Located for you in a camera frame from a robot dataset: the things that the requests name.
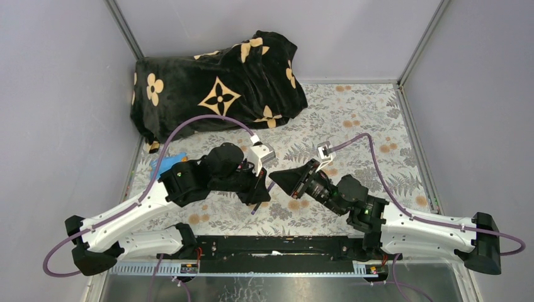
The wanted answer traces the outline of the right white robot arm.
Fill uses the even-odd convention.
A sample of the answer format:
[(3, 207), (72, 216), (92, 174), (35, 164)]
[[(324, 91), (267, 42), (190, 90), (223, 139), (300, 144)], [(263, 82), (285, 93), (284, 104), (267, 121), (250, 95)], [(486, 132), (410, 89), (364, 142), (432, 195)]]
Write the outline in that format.
[(439, 257), (463, 262), (472, 271), (501, 274), (500, 241), (492, 216), (478, 212), (472, 218), (440, 216), (413, 211), (403, 213), (391, 202), (372, 196), (368, 188), (351, 175), (338, 183), (317, 170), (318, 161), (270, 174), (270, 179), (287, 195), (299, 199), (308, 195), (333, 213), (347, 217), (349, 226), (363, 234), (355, 249), (362, 260), (386, 254), (407, 257)]

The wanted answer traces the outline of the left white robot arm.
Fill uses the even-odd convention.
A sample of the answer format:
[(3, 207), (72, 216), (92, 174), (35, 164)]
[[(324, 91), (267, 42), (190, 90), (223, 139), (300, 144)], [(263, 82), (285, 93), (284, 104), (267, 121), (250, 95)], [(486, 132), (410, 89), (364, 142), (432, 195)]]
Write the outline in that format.
[(275, 157), (268, 144), (257, 143), (244, 154), (240, 147), (223, 143), (200, 159), (175, 163), (156, 177), (147, 192), (102, 214), (66, 219), (68, 235), (82, 233), (72, 240), (74, 265), (81, 274), (93, 276), (123, 259), (197, 256), (198, 243), (186, 223), (149, 232), (136, 232), (136, 228), (168, 211), (203, 201), (213, 191), (236, 193), (247, 206), (270, 201), (264, 163)]

